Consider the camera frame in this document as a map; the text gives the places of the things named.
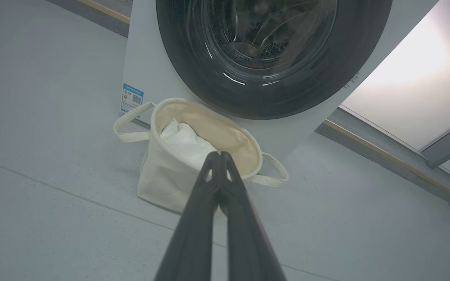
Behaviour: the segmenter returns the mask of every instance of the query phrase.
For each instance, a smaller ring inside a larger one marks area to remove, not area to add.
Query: basket handle
[[[138,115],[146,112],[147,110],[155,107],[155,103],[144,103],[139,107],[130,110],[128,113],[124,114],[114,123],[114,133],[123,142],[141,142],[148,140],[149,132],[133,132],[133,133],[119,133],[119,131],[126,126],[129,122],[135,119]]]
[[[272,178],[271,176],[263,176],[261,174],[257,174],[252,182],[259,183],[260,185],[266,185],[268,187],[281,187],[286,181],[289,180],[288,171],[286,168],[279,162],[279,160],[275,159],[272,155],[268,153],[262,152],[263,156],[270,162],[272,167],[277,171],[280,178]]]

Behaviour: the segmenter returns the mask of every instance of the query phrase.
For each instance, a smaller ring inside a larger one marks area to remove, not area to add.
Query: wooden strip
[[[103,12],[104,14],[107,14],[113,18],[116,18],[116,19],[122,21],[123,23],[130,24],[130,18],[128,18],[127,16],[120,14],[108,7],[105,7],[104,5],[100,5],[97,2],[94,2],[92,0],[77,0],[77,1],[79,1],[83,4],[86,4],[90,7],[92,7],[93,9],[97,9],[97,10]]]
[[[324,124],[331,127],[332,129],[346,135],[347,137],[352,138],[353,140],[360,142],[361,144],[363,144],[364,146],[372,149],[373,151],[376,151],[377,153],[383,155],[384,157],[392,160],[393,162],[405,167],[408,171],[412,172],[413,174],[415,174],[416,176],[419,176],[420,178],[422,178],[423,180],[426,180],[427,182],[431,183],[432,185],[435,185],[436,187],[445,190],[446,192],[450,193],[450,188],[443,185],[442,183],[439,183],[438,181],[430,178],[429,176],[427,176],[426,174],[424,174],[423,172],[421,172],[420,170],[416,169],[415,167],[411,166],[410,164],[407,164],[406,162],[398,159],[397,157],[391,155],[390,153],[382,150],[381,148],[375,146],[374,144],[371,144],[370,142],[368,142],[367,140],[359,137],[358,135],[355,135],[354,133],[346,130],[345,128],[342,128],[340,126],[338,126],[336,123],[333,123],[329,120],[325,120]]]

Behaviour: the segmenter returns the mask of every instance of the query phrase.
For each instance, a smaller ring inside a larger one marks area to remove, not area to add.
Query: white laundry basket
[[[152,107],[155,108],[149,132],[119,133],[122,127]],[[140,198],[182,212],[202,168],[182,158],[159,136],[173,118],[190,125],[197,135],[218,151],[230,153],[245,185],[254,182],[280,187],[289,179],[282,164],[272,155],[262,153],[258,142],[247,130],[199,103],[184,98],[169,98],[158,105],[144,103],[114,123],[114,132],[121,141],[149,141],[136,192]],[[263,157],[271,163],[280,178],[257,174]]]

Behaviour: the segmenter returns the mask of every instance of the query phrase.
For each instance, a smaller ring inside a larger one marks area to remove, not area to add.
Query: washing machine drum
[[[318,105],[359,71],[392,0],[157,0],[166,52],[219,111],[287,117]]]

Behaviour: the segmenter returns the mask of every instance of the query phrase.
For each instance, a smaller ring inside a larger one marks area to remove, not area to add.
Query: qr code
[[[135,103],[141,104],[141,97],[134,94],[133,95],[133,101]]]

